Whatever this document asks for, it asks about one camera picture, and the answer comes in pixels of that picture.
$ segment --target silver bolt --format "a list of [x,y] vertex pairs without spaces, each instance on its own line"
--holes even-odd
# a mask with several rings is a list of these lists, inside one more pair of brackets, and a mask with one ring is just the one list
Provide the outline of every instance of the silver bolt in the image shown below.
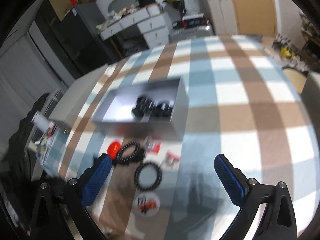
[[281,182],[279,182],[279,186],[281,188],[285,188],[287,185],[283,181],[281,181]]
[[257,184],[257,180],[254,179],[254,178],[250,178],[250,179],[249,179],[249,183],[250,183],[251,185],[256,185],[256,184]]
[[48,185],[48,183],[44,182],[44,183],[42,183],[42,184],[40,185],[40,188],[46,188],[47,185]]
[[74,185],[74,184],[76,184],[77,182],[78,182],[78,179],[76,179],[76,178],[73,178],[73,179],[69,180],[69,184],[70,184],[70,185]]

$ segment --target open box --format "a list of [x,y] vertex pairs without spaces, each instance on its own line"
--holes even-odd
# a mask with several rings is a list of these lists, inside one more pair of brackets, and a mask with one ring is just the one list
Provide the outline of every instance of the open box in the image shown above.
[[[146,95],[154,102],[168,102],[173,106],[170,117],[137,118],[131,110],[139,96]],[[92,122],[111,136],[152,136],[154,139],[183,139],[188,97],[182,78],[158,80],[111,90],[97,109]]]

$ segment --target curtain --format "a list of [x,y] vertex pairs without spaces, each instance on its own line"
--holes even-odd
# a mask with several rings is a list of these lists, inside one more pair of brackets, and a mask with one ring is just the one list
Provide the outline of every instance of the curtain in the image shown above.
[[33,44],[29,33],[0,57],[0,159],[9,138],[18,130],[33,104],[47,92],[66,87]]

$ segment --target white drawer unit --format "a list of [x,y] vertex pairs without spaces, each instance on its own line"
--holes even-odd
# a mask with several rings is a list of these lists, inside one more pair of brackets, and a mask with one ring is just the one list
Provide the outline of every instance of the white drawer unit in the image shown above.
[[157,4],[153,4],[153,5],[148,6],[147,10],[148,10],[150,16],[157,16],[158,14],[161,13],[159,5],[157,5]]
[[146,40],[146,42],[149,42],[149,41],[153,41],[153,40],[156,40],[159,38],[168,37],[168,35],[169,35],[169,30],[167,27],[164,27],[164,28],[158,29],[156,31],[145,33],[143,35],[143,37]]
[[110,38],[111,36],[115,35],[116,33],[122,31],[121,25],[119,22],[109,26],[108,28],[105,28],[101,33],[100,33],[100,37],[102,38],[102,40],[106,40],[108,38]]
[[134,25],[138,22],[143,21],[144,19],[149,18],[149,14],[146,8],[140,9],[139,11],[135,12],[134,14],[127,15],[120,20],[120,25],[123,29],[128,28],[131,25]]
[[169,43],[169,37],[162,37],[153,41],[147,41],[147,44],[150,49],[153,49],[154,47],[158,47],[161,45],[167,45]]
[[159,29],[161,27],[166,26],[166,20],[165,20],[165,16],[164,14],[160,14],[159,16],[150,18],[148,20],[145,20],[141,23],[138,23],[138,28],[140,30],[140,32],[146,33],[146,32],[150,32],[152,30],[156,30]]
[[238,34],[232,0],[204,0],[215,34]]

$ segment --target table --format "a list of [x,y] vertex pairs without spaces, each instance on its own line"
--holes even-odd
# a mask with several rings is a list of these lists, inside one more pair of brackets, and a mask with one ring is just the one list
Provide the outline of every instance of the table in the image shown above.
[[180,155],[172,169],[163,168],[155,190],[161,201],[157,215],[149,219],[132,212],[138,164],[117,165],[88,207],[99,226],[125,239],[219,239],[238,212],[214,171],[213,160],[223,153],[248,178],[286,182],[298,233],[307,227],[320,199],[314,128],[300,96],[260,44],[240,35],[199,38],[135,54],[111,68],[112,75],[101,77],[84,104],[67,147],[56,154],[61,178],[80,177],[114,139],[132,139],[105,136],[91,123],[109,90],[182,76],[189,111],[183,142],[162,141],[159,154],[146,157],[160,163],[167,150]]

